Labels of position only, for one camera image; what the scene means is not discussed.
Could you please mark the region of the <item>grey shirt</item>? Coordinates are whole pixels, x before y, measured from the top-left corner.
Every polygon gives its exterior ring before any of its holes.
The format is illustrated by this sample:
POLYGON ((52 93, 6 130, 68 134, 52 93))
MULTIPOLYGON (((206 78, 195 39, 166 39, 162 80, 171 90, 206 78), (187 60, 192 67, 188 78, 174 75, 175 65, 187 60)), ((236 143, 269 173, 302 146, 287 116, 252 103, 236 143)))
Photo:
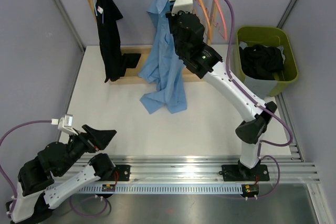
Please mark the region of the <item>grey shirt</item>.
MULTIPOLYGON (((279 46, 277 48, 281 49, 281 52, 284 57, 284 61, 286 59, 284 53, 283 53, 283 46, 279 46)), ((257 95, 260 98, 265 98, 267 96, 270 96, 270 92, 273 90, 273 88, 277 85, 277 80, 258 80, 253 79, 251 77, 246 76, 244 80, 244 85, 248 87, 255 95, 257 95)))

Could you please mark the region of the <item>light blue shirt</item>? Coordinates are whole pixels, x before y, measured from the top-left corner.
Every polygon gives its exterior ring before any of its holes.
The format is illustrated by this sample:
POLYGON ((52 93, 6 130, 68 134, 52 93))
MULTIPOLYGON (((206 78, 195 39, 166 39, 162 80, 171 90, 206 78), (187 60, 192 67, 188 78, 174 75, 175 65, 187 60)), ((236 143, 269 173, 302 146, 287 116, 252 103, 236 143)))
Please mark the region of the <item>light blue shirt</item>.
POLYGON ((140 99, 149 114, 164 106, 172 114, 187 109, 182 76, 184 64, 175 53, 165 16, 169 10, 168 0, 154 0, 147 10, 156 33, 150 54, 138 76, 147 83, 156 84, 156 91, 144 94, 140 99))

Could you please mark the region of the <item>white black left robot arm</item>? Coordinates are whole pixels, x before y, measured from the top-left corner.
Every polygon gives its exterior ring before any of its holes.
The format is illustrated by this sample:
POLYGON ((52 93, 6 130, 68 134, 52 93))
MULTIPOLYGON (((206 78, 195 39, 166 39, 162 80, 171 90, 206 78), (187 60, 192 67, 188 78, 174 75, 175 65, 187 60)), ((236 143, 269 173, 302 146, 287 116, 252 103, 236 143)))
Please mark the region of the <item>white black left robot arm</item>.
POLYGON ((115 168, 103 150, 109 145, 116 130, 96 130, 83 125, 83 131, 59 125, 69 135, 68 143, 52 142, 18 173, 13 200, 6 203, 11 223, 40 223, 52 215, 71 195, 98 180, 107 181, 115 168), (55 178, 63 175, 85 153, 94 156, 79 173, 55 186, 55 178))

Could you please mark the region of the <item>pink wavy hanger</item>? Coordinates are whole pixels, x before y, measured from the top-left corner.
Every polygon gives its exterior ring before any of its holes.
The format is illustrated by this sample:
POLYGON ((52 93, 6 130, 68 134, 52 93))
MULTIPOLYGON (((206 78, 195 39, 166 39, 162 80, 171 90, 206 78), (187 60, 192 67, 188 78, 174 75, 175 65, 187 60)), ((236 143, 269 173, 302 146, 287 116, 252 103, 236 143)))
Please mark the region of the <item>pink wavy hanger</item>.
POLYGON ((219 0, 213 0, 212 8, 210 11, 207 9, 207 14, 212 26, 212 37, 217 29, 220 36, 226 41, 228 39, 227 24, 219 0))

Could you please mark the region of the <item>black long-sleeve shirt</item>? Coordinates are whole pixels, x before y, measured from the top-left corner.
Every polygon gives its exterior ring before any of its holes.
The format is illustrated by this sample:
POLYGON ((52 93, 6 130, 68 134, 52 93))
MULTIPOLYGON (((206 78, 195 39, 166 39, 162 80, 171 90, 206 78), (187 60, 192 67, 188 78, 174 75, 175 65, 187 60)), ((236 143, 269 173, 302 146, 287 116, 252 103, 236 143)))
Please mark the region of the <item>black long-sleeve shirt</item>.
POLYGON ((284 70, 284 57, 277 47, 260 44, 248 47, 241 42, 239 57, 243 73, 253 79, 275 80, 274 73, 284 70))

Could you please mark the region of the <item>orange wooden hanger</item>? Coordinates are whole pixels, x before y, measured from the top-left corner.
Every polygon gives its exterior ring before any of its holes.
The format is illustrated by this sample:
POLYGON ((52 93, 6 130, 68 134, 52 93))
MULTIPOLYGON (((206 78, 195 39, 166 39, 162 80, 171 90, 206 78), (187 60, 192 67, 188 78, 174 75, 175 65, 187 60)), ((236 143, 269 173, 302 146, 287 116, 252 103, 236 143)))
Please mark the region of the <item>orange wooden hanger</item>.
POLYGON ((211 22, 209 19, 209 16, 207 14, 207 8, 203 2, 203 0, 197 0, 197 3, 199 4, 199 6, 201 7, 206 23, 207 23, 207 33, 206 33, 206 38, 207 38, 207 44, 209 44, 212 40, 212 26, 211 26, 211 22))

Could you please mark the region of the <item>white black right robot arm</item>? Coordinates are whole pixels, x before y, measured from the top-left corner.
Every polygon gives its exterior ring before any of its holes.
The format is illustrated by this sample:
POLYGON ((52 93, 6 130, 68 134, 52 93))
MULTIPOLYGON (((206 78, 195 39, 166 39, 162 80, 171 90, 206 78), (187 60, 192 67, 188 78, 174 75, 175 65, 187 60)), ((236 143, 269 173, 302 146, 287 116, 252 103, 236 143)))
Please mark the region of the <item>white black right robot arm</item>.
POLYGON ((203 41, 205 28, 195 14, 179 11, 177 14, 166 12, 170 33, 173 36, 175 52, 186 68, 200 79, 211 84, 238 111, 243 121, 235 133, 242 142, 241 155, 237 164, 238 174, 250 180, 257 174, 260 165, 258 144, 271 120, 271 115, 263 111, 275 112, 274 102, 266 103, 256 98, 258 108, 248 96, 252 92, 244 85, 237 87, 239 80, 225 69, 223 58, 203 41))

